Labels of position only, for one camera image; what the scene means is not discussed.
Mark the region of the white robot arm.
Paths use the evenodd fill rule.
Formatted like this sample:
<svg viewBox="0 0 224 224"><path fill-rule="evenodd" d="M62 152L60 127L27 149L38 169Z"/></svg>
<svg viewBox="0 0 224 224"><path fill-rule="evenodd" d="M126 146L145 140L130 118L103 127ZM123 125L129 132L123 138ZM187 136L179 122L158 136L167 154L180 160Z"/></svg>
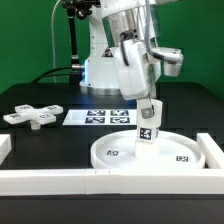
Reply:
<svg viewBox="0 0 224 224"><path fill-rule="evenodd" d="M90 55L81 89L99 95L120 94L137 102L144 119L155 116L152 103L161 62L157 46L154 0L97 0L90 9Z"/></svg>

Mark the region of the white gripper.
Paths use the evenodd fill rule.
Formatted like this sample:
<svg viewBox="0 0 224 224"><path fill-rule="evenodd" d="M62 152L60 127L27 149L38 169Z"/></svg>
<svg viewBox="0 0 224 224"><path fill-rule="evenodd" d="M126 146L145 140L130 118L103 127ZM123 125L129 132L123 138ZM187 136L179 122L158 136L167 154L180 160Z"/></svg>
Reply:
<svg viewBox="0 0 224 224"><path fill-rule="evenodd" d="M126 40L115 50L115 65L120 91L125 100L140 99L137 107L143 119L154 116L149 95L161 75L161 63L146 51L143 42Z"/></svg>

